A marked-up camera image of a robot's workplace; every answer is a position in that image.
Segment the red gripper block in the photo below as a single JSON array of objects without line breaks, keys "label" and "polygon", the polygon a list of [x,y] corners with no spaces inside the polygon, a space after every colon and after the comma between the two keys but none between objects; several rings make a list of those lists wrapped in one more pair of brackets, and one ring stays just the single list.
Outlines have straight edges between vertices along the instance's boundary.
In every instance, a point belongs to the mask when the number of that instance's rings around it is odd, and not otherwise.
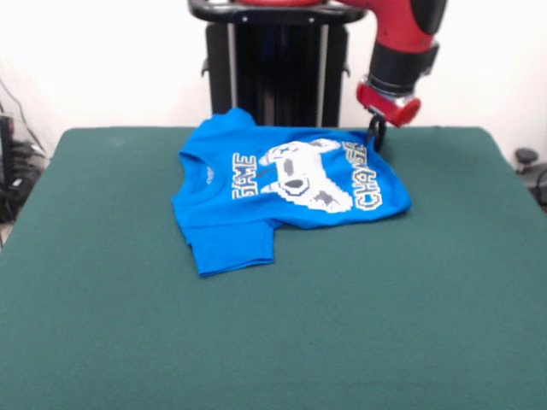
[{"label": "red gripper block", "polygon": [[367,141],[374,141],[376,152],[380,152],[384,145],[386,122],[395,127],[406,126],[414,120],[421,109],[421,100],[413,94],[402,97],[385,95],[364,80],[357,86],[356,98],[366,110],[373,114],[368,125]]}]

